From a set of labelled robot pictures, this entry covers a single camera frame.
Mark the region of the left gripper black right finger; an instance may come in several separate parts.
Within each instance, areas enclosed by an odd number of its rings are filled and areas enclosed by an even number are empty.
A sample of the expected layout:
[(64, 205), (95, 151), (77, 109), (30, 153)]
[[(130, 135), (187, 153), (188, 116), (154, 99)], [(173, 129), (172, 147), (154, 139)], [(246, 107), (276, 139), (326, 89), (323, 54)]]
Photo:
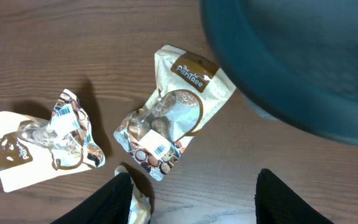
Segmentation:
[(257, 177), (255, 216), (257, 224), (333, 224), (269, 169)]

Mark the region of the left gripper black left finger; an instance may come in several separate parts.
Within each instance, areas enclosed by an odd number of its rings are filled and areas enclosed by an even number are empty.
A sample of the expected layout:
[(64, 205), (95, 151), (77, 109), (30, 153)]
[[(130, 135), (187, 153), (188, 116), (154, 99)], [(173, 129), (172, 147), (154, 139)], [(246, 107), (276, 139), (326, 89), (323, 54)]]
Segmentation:
[(127, 224), (133, 184), (120, 173), (53, 224)]

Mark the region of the beige crumpled pouch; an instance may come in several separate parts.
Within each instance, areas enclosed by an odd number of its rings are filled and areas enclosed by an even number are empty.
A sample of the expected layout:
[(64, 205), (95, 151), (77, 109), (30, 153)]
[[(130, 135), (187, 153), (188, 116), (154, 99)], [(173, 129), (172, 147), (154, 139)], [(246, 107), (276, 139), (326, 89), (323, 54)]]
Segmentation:
[(128, 174), (131, 180), (129, 188), (132, 190), (131, 200), (127, 207), (127, 224), (147, 224), (151, 218), (151, 204), (149, 198), (143, 194), (136, 186), (134, 179), (129, 171), (122, 165), (116, 167), (114, 176)]

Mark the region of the Pantree mushroom pouch far left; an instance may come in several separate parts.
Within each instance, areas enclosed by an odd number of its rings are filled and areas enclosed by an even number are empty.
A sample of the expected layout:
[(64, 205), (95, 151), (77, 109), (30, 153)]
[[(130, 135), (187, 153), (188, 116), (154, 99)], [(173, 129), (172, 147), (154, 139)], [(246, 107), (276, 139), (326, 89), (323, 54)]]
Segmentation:
[(103, 150), (79, 98), (63, 90), (49, 120), (0, 111), (0, 180), (13, 192), (58, 176), (101, 167)]

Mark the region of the Pantree mushroom pouch near basket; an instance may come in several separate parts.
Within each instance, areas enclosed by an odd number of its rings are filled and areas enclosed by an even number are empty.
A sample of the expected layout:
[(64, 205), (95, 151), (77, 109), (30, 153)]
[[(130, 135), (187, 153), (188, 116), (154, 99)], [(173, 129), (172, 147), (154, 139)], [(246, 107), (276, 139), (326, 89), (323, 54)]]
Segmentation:
[(156, 89), (115, 130), (116, 141), (161, 181), (236, 87), (218, 65), (164, 45), (154, 54)]

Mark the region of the grey plastic basket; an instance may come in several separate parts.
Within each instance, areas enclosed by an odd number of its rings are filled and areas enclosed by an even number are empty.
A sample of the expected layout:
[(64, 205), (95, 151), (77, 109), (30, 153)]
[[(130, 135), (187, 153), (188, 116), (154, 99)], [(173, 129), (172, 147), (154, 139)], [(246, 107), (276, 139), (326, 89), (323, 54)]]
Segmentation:
[(200, 16), (218, 64), (253, 104), (358, 145), (358, 0), (205, 0)]

